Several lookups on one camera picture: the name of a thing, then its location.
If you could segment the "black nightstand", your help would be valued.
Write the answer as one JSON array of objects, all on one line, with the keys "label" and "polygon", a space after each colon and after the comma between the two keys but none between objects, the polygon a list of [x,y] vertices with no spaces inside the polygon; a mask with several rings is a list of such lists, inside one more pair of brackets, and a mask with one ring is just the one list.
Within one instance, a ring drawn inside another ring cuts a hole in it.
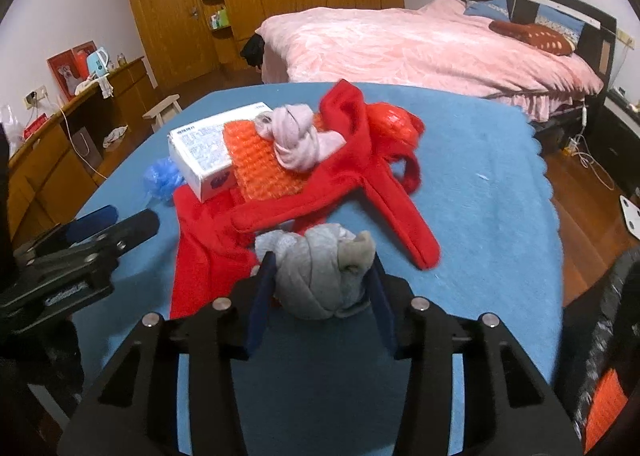
[{"label": "black nightstand", "polygon": [[627,196],[639,196],[639,108],[609,90],[589,115],[591,154]]}]

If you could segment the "white cardboard box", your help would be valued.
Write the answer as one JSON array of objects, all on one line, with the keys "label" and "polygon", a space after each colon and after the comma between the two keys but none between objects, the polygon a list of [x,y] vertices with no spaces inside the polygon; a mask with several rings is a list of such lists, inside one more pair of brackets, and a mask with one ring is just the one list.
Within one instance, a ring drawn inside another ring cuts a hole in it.
[{"label": "white cardboard box", "polygon": [[169,156],[200,202],[235,185],[224,126],[250,121],[271,109],[263,102],[228,110],[177,127],[168,133]]}]

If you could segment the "black trash bag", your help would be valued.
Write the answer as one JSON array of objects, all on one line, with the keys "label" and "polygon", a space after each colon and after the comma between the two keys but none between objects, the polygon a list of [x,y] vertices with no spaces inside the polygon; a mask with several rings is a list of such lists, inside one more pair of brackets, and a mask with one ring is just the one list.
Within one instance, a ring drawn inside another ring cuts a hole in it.
[{"label": "black trash bag", "polygon": [[552,382],[586,455],[639,453],[639,249],[564,307]]}]

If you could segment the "light pink rolled sock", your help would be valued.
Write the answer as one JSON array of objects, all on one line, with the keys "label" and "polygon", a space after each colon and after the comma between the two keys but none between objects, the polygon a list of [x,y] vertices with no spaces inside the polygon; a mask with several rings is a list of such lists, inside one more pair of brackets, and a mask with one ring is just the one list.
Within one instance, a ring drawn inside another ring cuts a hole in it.
[{"label": "light pink rolled sock", "polygon": [[257,134],[272,144],[282,168],[296,173],[311,171],[346,145],[337,131],[319,131],[316,114],[306,104],[285,104],[254,119]]}]

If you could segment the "black headboard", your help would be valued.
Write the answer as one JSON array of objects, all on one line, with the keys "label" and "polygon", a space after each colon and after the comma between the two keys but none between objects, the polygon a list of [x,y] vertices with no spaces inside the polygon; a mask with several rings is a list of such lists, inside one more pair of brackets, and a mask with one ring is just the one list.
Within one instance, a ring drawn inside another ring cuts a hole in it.
[{"label": "black headboard", "polygon": [[604,83],[604,88],[608,88],[616,42],[617,26],[614,17],[582,0],[506,0],[506,6],[511,20],[515,23],[533,22],[540,6],[553,8],[563,15],[585,23],[576,45],[577,55],[597,73]]}]

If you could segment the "small white stool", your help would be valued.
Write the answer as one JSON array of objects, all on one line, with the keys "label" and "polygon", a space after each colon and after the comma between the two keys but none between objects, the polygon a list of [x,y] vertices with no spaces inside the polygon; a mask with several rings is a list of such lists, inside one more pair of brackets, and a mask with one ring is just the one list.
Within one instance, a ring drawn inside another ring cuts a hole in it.
[{"label": "small white stool", "polygon": [[151,122],[153,132],[157,132],[165,123],[174,119],[182,111],[179,98],[178,94],[169,95],[145,112],[142,118]]}]

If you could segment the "brown patterned pillow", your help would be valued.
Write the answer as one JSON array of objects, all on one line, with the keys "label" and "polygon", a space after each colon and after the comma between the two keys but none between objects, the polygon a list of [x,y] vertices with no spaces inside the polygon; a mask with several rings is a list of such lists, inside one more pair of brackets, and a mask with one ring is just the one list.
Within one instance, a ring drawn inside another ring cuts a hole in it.
[{"label": "brown patterned pillow", "polygon": [[562,33],[537,23],[519,24],[494,20],[489,23],[489,29],[555,56],[570,56],[575,50],[574,44]]}]

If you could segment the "blue plastic bag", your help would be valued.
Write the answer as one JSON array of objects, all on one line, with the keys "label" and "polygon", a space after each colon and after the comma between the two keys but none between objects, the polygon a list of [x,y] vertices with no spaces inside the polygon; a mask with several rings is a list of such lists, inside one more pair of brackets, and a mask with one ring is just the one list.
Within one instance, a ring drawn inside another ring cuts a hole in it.
[{"label": "blue plastic bag", "polygon": [[175,190],[186,183],[178,165],[171,157],[154,161],[144,171],[143,185],[146,193],[161,201],[169,201]]}]

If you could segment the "red picture box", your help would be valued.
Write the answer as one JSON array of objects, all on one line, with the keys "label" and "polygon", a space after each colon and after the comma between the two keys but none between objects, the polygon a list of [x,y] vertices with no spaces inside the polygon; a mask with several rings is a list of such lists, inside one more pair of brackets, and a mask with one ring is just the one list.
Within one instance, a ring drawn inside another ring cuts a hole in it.
[{"label": "red picture box", "polygon": [[66,101],[75,97],[77,86],[87,80],[87,58],[96,51],[96,44],[88,41],[47,59],[49,69]]}]

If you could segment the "black cloth on bed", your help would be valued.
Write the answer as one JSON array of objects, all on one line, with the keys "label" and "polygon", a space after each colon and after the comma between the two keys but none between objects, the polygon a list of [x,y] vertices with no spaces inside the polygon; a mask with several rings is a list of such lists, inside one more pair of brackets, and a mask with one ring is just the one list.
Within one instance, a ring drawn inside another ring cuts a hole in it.
[{"label": "black cloth on bed", "polygon": [[264,39],[259,34],[254,33],[243,45],[240,56],[250,67],[260,70],[264,63],[264,48]]}]

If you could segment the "blue pillow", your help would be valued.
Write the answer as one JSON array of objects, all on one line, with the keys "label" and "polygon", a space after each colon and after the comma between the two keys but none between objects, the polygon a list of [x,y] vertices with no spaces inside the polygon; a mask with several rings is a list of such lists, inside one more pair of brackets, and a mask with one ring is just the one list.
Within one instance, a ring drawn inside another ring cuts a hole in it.
[{"label": "blue pillow", "polygon": [[[521,20],[511,18],[508,0],[467,0],[465,2],[466,16],[484,17],[501,22],[521,23]],[[547,5],[539,5],[534,19],[526,16],[524,23],[537,23],[561,33],[570,43],[577,45],[585,23],[570,15],[559,12]]]}]

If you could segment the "wooden desk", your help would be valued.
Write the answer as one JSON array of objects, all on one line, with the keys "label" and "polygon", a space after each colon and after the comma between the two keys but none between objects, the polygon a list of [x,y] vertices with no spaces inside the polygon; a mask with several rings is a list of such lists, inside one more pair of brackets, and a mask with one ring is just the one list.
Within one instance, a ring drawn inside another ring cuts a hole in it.
[{"label": "wooden desk", "polygon": [[157,102],[141,58],[110,73],[111,97],[99,85],[62,107],[9,162],[9,231],[21,246],[70,221],[102,184],[146,138],[143,118]]}]

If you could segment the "red fleece garment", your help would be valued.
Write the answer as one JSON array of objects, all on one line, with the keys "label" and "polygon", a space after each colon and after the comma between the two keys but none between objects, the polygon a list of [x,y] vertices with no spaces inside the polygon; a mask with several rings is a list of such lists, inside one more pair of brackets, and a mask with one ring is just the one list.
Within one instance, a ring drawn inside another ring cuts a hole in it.
[{"label": "red fleece garment", "polygon": [[325,222],[356,189],[384,217],[418,268],[438,263],[439,245],[410,199],[421,182],[414,150],[372,130],[371,108],[360,90],[345,80],[326,93],[320,101],[322,122],[345,137],[346,144],[312,171],[296,195],[250,201],[232,187],[200,202],[189,187],[175,190],[180,238],[171,317],[192,315],[227,297],[256,265],[250,244],[260,231],[286,221],[296,233],[308,231]]}]

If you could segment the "white bathroom scale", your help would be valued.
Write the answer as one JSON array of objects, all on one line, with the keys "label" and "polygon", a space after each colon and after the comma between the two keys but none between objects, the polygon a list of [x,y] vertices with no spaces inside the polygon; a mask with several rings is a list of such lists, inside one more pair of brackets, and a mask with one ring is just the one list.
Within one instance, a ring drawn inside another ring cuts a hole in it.
[{"label": "white bathroom scale", "polygon": [[628,233],[640,240],[640,209],[623,195],[620,195],[620,208]]}]

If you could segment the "bed with pink cover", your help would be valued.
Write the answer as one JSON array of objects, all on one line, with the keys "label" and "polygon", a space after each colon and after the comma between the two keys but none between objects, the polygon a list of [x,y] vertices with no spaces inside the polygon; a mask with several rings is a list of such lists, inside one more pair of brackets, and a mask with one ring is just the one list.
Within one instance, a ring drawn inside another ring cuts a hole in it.
[{"label": "bed with pink cover", "polygon": [[266,19],[266,83],[405,85],[498,101],[546,122],[604,83],[577,54],[558,56],[490,30],[461,0],[418,10],[317,7]]}]

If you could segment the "blue electric kettle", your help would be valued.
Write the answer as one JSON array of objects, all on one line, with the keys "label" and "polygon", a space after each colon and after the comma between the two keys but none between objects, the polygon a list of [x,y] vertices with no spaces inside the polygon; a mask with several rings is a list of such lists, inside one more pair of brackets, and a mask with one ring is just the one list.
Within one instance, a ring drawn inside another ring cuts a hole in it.
[{"label": "blue electric kettle", "polygon": [[101,76],[107,75],[110,56],[108,56],[108,52],[104,47],[99,47],[89,54],[86,61],[90,76],[101,78]]}]

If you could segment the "grey sock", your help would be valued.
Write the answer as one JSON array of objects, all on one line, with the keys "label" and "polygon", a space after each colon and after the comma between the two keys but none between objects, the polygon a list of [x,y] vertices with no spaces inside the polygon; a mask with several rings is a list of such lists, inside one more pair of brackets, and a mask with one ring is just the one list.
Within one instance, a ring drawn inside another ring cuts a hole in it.
[{"label": "grey sock", "polygon": [[347,318],[369,306],[363,278],[373,266],[376,244],[368,231],[354,234],[337,223],[301,234],[274,229],[255,239],[258,260],[269,252],[277,265],[274,296],[291,315]]}]

